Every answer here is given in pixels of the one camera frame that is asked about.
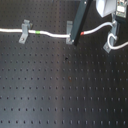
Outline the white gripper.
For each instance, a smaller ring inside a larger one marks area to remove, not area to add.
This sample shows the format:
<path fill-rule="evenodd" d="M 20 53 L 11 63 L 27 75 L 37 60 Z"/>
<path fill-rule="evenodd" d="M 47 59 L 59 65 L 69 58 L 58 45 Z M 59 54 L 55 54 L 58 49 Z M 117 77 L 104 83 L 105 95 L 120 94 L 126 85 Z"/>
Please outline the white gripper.
<path fill-rule="evenodd" d="M 81 0 L 71 30 L 70 39 L 74 45 L 78 44 L 84 21 L 93 0 Z M 96 9 L 101 17 L 115 13 L 118 17 L 125 18 L 128 0 L 96 0 Z"/>

